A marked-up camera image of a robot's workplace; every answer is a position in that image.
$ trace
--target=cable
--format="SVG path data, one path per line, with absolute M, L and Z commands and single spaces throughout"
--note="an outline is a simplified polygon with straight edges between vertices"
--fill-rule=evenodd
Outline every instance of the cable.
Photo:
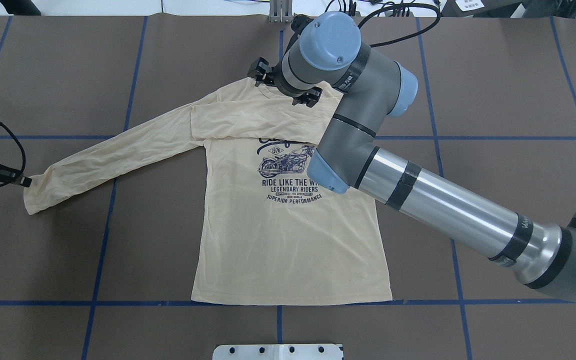
M 19 173 L 16 174 L 16 176 L 14 177 L 14 179 L 12 181 L 0 183 L 0 188 L 1 188 L 1 187 L 5 187 L 6 185 L 8 185 L 10 183 L 16 182 L 16 180 L 18 180 L 18 178 L 20 178 L 23 175 L 24 170 L 26 170 L 26 152 L 24 151 L 24 147 L 21 146 L 21 142 L 19 142 L 19 139 L 17 139 L 15 134 L 12 133 L 12 131 L 8 128 L 8 126 L 4 125 L 4 123 L 2 123 L 0 121 L 0 127 L 4 128 L 4 130 L 7 131 L 7 133 L 10 135 L 12 140 L 14 140 L 16 145 L 19 147 L 19 150 L 21 151 L 21 170 L 19 170 Z
M 359 29 L 361 29 L 363 27 L 363 25 L 368 22 L 368 20 L 372 19 L 374 16 L 378 16 L 381 13 L 385 13 L 385 12 L 389 12 L 391 10 L 400 10 L 402 8 L 421 8 L 421 9 L 430 9 L 432 11 L 434 11 L 434 13 L 436 14 L 436 17 L 434 18 L 434 21 L 426 26 L 425 28 L 419 30 L 418 32 L 415 32 L 414 34 L 410 34 L 410 35 L 406 35 L 400 38 L 396 38 L 393 39 L 391 41 L 384 41 L 384 42 L 379 42 L 379 43 L 372 43 L 370 44 L 371 48 L 378 48 L 380 46 L 386 46 L 386 45 L 391 45 L 391 44 L 395 44 L 395 43 L 399 43 L 400 41 L 404 41 L 407 39 L 411 39 L 414 37 L 417 37 L 425 32 L 427 32 L 428 30 L 432 29 L 435 27 L 435 25 L 437 25 L 437 23 L 439 23 L 439 19 L 441 19 L 442 17 L 442 13 L 441 11 L 439 11 L 439 9 L 437 7 L 434 7 L 432 5 L 428 5 L 428 4 L 413 4 L 411 2 L 407 2 L 407 3 L 402 3 L 402 4 L 396 4 L 393 6 L 387 6 L 387 7 L 382 7 L 381 9 L 375 10 L 373 12 L 371 12 L 370 14 L 368 14 L 368 16 L 366 16 L 363 20 L 361 20 L 361 22 L 359 23 L 359 25 L 357 25 L 357 27 Z

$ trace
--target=light blue joint cap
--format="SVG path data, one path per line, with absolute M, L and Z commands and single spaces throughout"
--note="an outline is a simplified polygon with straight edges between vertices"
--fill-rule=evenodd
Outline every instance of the light blue joint cap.
M 315 150 L 315 153 L 310 159 L 310 164 L 306 173 L 314 182 L 325 187 L 329 191 L 336 192 L 337 194 L 345 193 L 350 187 L 332 168 L 330 168 L 326 160 L 324 160 L 322 155 L 320 155 L 320 152 L 317 150 Z
M 324 71 L 345 68 L 357 57 L 361 45 L 362 35 L 355 21 L 340 11 L 321 14 L 299 37 L 302 57 Z
M 412 72 L 406 70 L 399 62 L 395 61 L 395 63 L 397 63 L 401 71 L 401 86 L 399 87 L 397 103 L 388 114 L 389 117 L 402 116 L 415 100 L 417 90 L 419 89 L 417 77 Z

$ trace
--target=t-shirt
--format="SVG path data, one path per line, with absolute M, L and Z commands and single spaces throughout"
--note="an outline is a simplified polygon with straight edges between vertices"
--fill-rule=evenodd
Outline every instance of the t-shirt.
M 306 168 L 341 94 L 292 105 L 243 79 L 71 155 L 32 176 L 29 214 L 204 146 L 206 193 L 192 300 L 339 305 L 393 299 L 375 201 L 336 194 Z

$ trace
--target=gray robot arm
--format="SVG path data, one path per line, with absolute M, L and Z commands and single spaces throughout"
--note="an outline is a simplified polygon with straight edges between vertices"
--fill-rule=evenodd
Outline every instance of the gray robot arm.
M 266 70 L 258 82 L 272 78 L 300 102 L 322 81 L 344 93 L 308 167 L 315 182 L 340 194 L 359 189 L 511 269 L 531 289 L 576 302 L 576 214 L 567 228 L 535 223 L 373 144 L 384 117 L 412 103 L 418 81 L 363 43 L 352 18 L 322 14 Z

